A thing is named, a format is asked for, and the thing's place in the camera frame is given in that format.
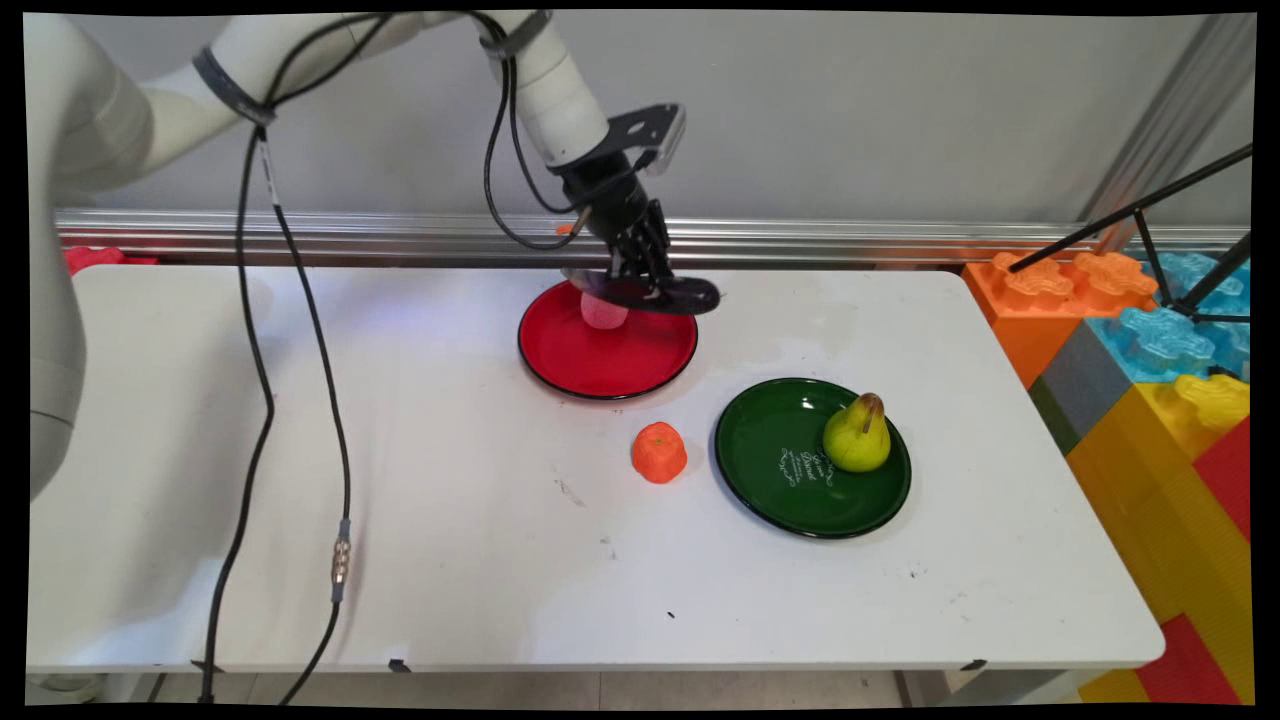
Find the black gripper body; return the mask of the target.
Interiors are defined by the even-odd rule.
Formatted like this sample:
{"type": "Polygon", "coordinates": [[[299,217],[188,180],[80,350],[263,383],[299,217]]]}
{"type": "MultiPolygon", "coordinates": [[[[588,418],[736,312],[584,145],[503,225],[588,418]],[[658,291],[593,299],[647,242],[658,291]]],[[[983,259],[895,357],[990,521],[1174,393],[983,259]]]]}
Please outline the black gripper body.
{"type": "Polygon", "coordinates": [[[611,247],[660,249],[663,246],[663,214],[660,205],[649,199],[639,173],[660,155],[655,149],[641,151],[636,161],[626,152],[604,152],[558,168],[570,210],[579,219],[564,232],[563,242],[590,231],[611,247]]]}

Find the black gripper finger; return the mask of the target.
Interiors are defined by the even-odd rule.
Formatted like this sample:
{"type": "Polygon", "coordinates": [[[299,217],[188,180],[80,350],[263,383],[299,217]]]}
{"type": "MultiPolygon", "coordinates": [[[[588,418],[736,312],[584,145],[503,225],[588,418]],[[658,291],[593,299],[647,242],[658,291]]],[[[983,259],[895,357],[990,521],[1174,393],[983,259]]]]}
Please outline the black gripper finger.
{"type": "Polygon", "coordinates": [[[666,296],[681,279],[671,268],[669,233],[658,199],[650,199],[639,220],[639,247],[645,281],[644,299],[666,296]]]}
{"type": "Polygon", "coordinates": [[[646,287],[648,249],[646,225],[632,224],[609,241],[611,264],[605,272],[608,287],[646,287]]]}

